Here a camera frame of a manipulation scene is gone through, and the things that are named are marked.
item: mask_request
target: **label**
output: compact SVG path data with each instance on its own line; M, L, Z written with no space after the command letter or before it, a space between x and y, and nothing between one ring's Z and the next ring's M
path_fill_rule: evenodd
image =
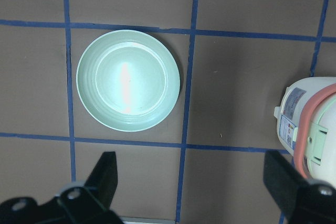
M286 100L286 103L285 103L283 114L287 118L289 118L290 120L293 119L295 107L298 104L298 102L301 99L301 97L305 93L306 93L306 90L302 90L302 89L299 89L299 88L294 88L292 90L292 92L289 94L289 96L288 96L288 98Z
M279 135L293 150L295 149L296 143L296 129L296 126L291 120L281 115Z

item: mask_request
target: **round plate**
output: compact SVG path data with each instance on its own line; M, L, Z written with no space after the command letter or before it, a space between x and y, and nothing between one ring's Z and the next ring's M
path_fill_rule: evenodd
M157 39L118 30L84 51L76 83L81 102L98 122L133 132L168 116L179 96L180 75L173 56Z

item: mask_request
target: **pink handle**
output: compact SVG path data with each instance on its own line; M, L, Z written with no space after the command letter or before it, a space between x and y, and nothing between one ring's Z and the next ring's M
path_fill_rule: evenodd
M309 124L310 119L313 115L314 110L316 107L328 96L336 93L336 83L330 86L321 89L319 92L314 94L303 107L299 128L298 128L298 136L296 140L296 145L294 149L294 163L295 168L299 171L299 173L304 177L307 178L309 173L306 167L303 165L304 154L306 151L307 145L307 138L308 138L308 131L309 131Z

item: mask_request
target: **screw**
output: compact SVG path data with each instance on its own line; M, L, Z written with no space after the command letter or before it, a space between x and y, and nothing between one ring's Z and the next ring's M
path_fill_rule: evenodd
M19 211L24 209L27 205L27 201L25 199L20 199L17 203L12 206L12 211Z
M319 191L322 195L331 196L332 190L327 186L319 186Z
M80 196L80 190L75 188L71 192L68 193L68 199L76 199Z

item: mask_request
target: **plate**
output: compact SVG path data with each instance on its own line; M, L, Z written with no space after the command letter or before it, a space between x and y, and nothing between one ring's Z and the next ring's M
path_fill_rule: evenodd
M157 39L117 30L84 51L76 84L82 104L98 122L134 132L169 115L179 96L180 74L173 56Z

